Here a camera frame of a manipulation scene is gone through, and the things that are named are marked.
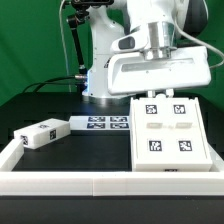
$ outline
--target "white block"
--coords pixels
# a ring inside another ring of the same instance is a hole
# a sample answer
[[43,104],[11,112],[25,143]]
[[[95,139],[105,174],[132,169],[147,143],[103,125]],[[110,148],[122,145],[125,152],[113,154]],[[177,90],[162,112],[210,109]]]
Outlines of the white block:
[[133,171],[209,171],[211,156],[198,100],[132,100]]
[[71,133],[69,122],[49,119],[14,131],[15,139],[23,139],[24,147],[36,149]]
[[0,171],[12,171],[23,154],[23,141],[13,139],[0,153]]

